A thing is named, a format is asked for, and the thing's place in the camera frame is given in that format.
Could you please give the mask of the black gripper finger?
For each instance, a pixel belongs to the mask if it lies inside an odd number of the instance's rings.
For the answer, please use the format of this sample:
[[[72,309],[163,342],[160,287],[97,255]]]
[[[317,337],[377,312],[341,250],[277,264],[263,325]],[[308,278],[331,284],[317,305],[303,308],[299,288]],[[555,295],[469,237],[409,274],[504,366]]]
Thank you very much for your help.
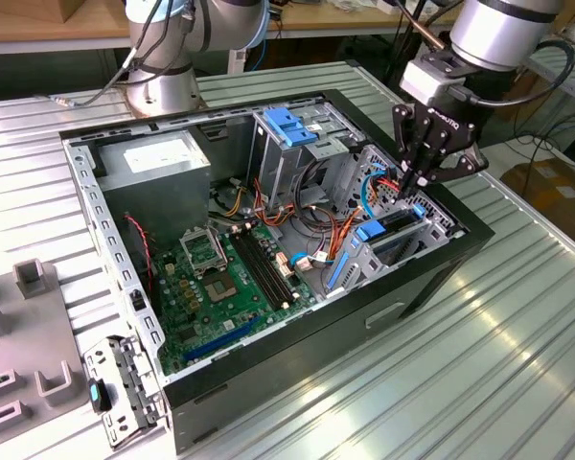
[[[435,129],[420,141],[419,186],[422,188],[472,175],[488,166],[471,131],[450,133],[447,129]]]
[[[392,109],[394,134],[401,155],[400,194],[413,195],[418,180],[429,165],[429,147],[425,141],[432,128],[428,109],[421,104],[397,104]]]

